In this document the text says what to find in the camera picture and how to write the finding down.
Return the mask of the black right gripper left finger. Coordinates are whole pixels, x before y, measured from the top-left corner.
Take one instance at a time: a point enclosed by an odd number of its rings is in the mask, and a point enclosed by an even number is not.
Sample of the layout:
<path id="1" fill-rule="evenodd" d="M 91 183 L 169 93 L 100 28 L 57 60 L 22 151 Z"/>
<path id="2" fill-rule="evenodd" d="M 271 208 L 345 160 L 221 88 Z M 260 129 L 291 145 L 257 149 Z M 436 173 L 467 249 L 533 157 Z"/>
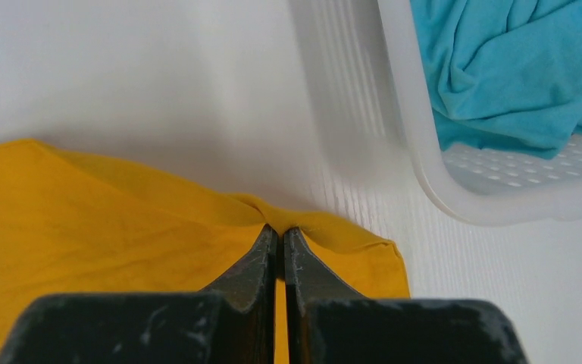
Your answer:
<path id="1" fill-rule="evenodd" d="M 277 233 L 196 292 L 61 293 L 34 300 L 0 363 L 271 363 Z"/>

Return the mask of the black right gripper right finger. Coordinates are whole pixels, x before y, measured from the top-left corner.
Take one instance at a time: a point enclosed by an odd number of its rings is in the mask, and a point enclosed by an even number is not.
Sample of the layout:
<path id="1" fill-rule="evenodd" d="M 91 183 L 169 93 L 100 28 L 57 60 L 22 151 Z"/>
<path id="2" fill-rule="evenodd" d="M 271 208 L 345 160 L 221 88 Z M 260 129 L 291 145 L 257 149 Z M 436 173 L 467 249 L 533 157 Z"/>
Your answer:
<path id="1" fill-rule="evenodd" d="M 526 363 L 506 315 L 483 300 L 372 299 L 283 236 L 291 363 Z"/>

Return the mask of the yellow t-shirt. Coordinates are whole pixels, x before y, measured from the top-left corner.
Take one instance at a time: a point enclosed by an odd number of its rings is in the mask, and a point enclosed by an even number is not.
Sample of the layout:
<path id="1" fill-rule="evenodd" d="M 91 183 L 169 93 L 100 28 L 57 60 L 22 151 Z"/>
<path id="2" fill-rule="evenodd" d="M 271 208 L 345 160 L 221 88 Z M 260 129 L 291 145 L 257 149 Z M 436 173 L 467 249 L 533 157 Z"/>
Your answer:
<path id="1" fill-rule="evenodd" d="M 300 229 L 318 258 L 366 296 L 410 295 L 394 242 L 344 218 L 36 140 L 0 144 L 0 348 L 20 312 L 47 293 L 201 289 L 265 225 Z"/>

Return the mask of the white plastic laundry basket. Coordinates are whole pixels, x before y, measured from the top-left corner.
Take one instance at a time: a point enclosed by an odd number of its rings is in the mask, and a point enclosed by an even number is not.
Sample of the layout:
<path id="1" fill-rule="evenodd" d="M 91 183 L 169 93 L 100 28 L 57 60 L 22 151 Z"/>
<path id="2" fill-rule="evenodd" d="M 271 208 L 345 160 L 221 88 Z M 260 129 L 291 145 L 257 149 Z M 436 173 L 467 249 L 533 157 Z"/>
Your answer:
<path id="1" fill-rule="evenodd" d="M 436 207 L 469 224 L 582 218 L 582 135 L 550 160 L 439 148 L 409 2 L 288 6 L 319 145 L 339 173 L 412 172 Z"/>

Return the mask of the light blue t-shirt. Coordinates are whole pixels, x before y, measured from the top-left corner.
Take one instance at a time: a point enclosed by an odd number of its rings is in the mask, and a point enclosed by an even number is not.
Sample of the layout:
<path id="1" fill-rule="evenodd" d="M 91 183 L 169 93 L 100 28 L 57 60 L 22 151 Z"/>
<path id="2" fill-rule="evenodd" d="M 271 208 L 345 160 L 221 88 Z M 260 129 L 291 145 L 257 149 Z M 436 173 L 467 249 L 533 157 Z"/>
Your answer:
<path id="1" fill-rule="evenodd" d="M 557 156 L 582 134 L 582 1 L 413 1 L 440 148 Z"/>

